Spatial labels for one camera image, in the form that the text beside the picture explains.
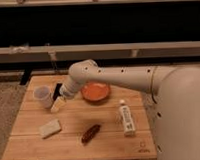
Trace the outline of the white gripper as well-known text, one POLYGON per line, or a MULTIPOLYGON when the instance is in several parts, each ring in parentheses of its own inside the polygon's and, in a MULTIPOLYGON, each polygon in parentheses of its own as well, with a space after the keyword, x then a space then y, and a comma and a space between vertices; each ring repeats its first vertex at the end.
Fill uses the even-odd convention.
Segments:
POLYGON ((77 91, 78 87, 76 82, 72 79, 66 79, 59 89, 59 93, 61 96, 58 96, 58 98, 54 101, 51 107, 51 112, 58 112, 66 104, 64 98, 73 98, 76 95, 77 91))

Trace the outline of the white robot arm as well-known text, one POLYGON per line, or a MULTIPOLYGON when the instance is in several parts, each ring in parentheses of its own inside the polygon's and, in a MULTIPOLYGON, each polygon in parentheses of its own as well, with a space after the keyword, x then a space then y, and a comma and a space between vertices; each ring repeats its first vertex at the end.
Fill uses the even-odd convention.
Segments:
POLYGON ((74 63, 59 89, 72 99, 89 81, 149 93, 157 103, 157 160, 200 160, 200 67, 99 67, 74 63))

